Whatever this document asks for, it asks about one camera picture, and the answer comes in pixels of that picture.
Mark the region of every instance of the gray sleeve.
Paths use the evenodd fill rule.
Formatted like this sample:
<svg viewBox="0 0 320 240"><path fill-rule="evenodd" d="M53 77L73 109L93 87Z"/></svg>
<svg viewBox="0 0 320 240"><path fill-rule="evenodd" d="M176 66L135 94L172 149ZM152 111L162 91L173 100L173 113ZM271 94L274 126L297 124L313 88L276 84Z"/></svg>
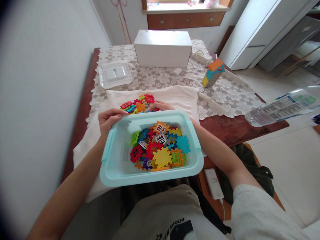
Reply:
<svg viewBox="0 0 320 240"><path fill-rule="evenodd" d="M233 192L232 232L236 240L309 239L265 191L239 185Z"/></svg>

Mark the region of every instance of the window sill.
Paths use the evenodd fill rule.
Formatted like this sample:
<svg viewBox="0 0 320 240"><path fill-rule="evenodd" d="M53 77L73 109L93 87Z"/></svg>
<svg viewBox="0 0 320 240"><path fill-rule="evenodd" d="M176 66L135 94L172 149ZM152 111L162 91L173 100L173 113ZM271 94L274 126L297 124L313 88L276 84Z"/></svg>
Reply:
<svg viewBox="0 0 320 240"><path fill-rule="evenodd" d="M217 8L206 8L203 3L189 6L186 3L160 3L156 6L148 6L142 10L145 14L169 14L169 13L198 13L198 12L227 12L231 8L219 4Z"/></svg>

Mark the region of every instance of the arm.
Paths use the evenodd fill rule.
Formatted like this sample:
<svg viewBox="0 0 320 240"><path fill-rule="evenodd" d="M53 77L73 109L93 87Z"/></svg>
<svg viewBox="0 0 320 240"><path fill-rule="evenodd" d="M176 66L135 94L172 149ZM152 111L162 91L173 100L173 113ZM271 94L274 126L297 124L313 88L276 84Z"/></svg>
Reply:
<svg viewBox="0 0 320 240"><path fill-rule="evenodd" d="M128 113L110 109L98 116L101 136L77 168L49 199L27 239L60 239L84 202L101 166L101 158L113 123Z"/></svg>
<svg viewBox="0 0 320 240"><path fill-rule="evenodd" d="M161 111L174 109L169 104L161 101L156 101L150 107L151 110L154 108L160 108ZM210 160L227 175L232 189L240 184L249 184L263 189L243 165L238 156L227 145L205 128L201 127L192 118L191 121L202 149Z"/></svg>

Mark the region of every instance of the light blue plastic box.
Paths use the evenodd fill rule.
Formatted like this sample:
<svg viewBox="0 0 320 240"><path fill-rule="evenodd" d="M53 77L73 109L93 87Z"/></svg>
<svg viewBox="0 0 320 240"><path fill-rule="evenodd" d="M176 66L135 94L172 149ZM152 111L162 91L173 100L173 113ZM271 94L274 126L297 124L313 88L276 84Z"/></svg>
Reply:
<svg viewBox="0 0 320 240"><path fill-rule="evenodd" d="M150 128L157 121L171 127L178 127L189 140L190 150L185 166L169 170L151 172L137 169L130 161L131 137L134 132ZM170 110L140 113L122 117L115 123L108 135L102 155L100 179L107 187L120 187L140 183L156 182L174 178L194 176L203 168L201 146L190 117L185 111Z"/></svg>

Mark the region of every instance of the hand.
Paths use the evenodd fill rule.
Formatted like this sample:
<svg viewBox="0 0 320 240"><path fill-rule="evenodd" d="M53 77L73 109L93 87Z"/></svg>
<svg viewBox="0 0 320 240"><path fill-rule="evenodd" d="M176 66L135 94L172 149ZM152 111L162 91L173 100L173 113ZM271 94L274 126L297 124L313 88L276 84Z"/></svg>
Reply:
<svg viewBox="0 0 320 240"><path fill-rule="evenodd" d="M161 111L166 111L166 110L174 110L174 108L169 105L168 103L164 103L161 101L156 100L149 109L149 112L152 112L154 109L160 108Z"/></svg>
<svg viewBox="0 0 320 240"><path fill-rule="evenodd" d="M128 112L118 108L111 108L105 112L99 113L98 120L101 132L100 138L106 141L112 125L118 122L122 118L122 116L128 114Z"/></svg>

